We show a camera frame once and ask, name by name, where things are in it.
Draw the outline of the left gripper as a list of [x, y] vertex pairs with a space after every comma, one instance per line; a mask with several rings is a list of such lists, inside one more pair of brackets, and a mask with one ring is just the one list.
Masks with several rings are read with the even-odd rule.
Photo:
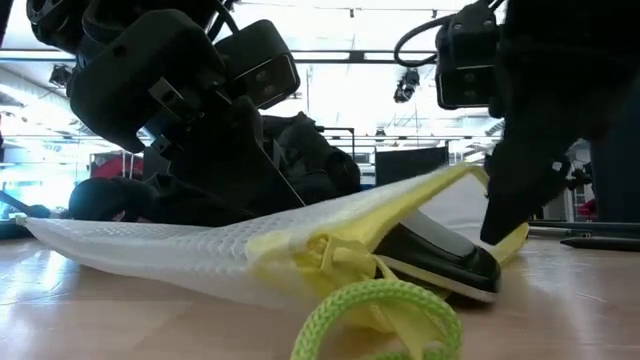
[[[181, 11], [151, 11], [74, 76], [70, 107], [95, 134], [138, 153], [137, 131], [160, 107], [150, 89], [162, 78], [177, 87], [205, 67], [225, 70], [204, 30]], [[255, 217], [304, 206], [265, 152], [262, 117], [247, 97], [197, 121], [169, 173]]]

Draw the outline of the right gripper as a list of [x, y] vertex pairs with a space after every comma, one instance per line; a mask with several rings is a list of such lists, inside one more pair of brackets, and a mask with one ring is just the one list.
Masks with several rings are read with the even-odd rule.
[[640, 0], [508, 0], [501, 35], [504, 142], [485, 160], [480, 233], [490, 245], [566, 188], [566, 154], [516, 144], [601, 139], [617, 121], [640, 77]]

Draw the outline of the grey tablet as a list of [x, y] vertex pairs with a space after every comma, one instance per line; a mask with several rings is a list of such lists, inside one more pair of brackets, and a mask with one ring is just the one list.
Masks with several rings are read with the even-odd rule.
[[586, 230], [576, 230], [568, 228], [538, 227], [531, 226], [529, 228], [531, 236], [551, 237], [551, 238], [591, 238], [592, 232]]

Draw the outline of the black backpack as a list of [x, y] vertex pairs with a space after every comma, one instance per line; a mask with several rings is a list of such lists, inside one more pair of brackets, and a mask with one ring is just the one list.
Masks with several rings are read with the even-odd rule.
[[72, 191], [68, 216], [74, 220], [151, 222], [221, 227], [303, 205], [357, 193], [361, 172], [346, 152], [330, 145], [316, 122], [300, 112], [293, 117], [264, 116], [264, 135], [283, 152], [281, 173], [287, 188], [270, 186], [249, 200], [247, 190], [236, 196], [218, 187], [202, 190], [169, 174], [147, 180], [91, 177]]

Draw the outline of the white mesh pouch yellow zipper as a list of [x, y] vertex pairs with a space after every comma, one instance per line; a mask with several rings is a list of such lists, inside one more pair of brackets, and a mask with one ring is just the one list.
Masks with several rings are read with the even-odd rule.
[[404, 360], [458, 360], [462, 326], [451, 293], [491, 301], [494, 282], [466, 285], [400, 255], [397, 231], [466, 240], [499, 271], [524, 245], [521, 224], [495, 245], [479, 239], [488, 178], [473, 165], [434, 172], [228, 226], [25, 218], [41, 242], [82, 265], [235, 302], [306, 310], [291, 360], [316, 360], [337, 321], [396, 335]]

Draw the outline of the black pen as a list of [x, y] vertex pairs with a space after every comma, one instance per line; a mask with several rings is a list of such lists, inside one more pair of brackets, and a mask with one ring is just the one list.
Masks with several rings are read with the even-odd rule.
[[574, 237], [561, 240], [560, 243], [578, 249], [640, 252], [640, 239], [634, 238]]

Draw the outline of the grey desk calculator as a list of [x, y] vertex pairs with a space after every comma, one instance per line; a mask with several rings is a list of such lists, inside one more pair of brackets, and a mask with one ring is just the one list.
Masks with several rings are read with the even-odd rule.
[[501, 268], [489, 251], [415, 211], [395, 225], [375, 254], [400, 279], [491, 303]]

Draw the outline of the narrow black background panel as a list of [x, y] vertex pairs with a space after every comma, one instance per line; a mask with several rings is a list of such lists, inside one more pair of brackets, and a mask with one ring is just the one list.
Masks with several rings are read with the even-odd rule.
[[446, 147], [377, 152], [376, 185], [399, 182], [437, 170], [449, 163]]

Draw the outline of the black overhead frame beam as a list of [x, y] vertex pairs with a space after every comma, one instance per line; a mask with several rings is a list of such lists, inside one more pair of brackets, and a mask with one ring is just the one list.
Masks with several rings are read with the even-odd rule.
[[[392, 51], [350, 50], [350, 51], [291, 51], [296, 63], [301, 64], [394, 64]], [[74, 63], [71, 54], [49, 49], [0, 49], [0, 63], [43, 62]]]

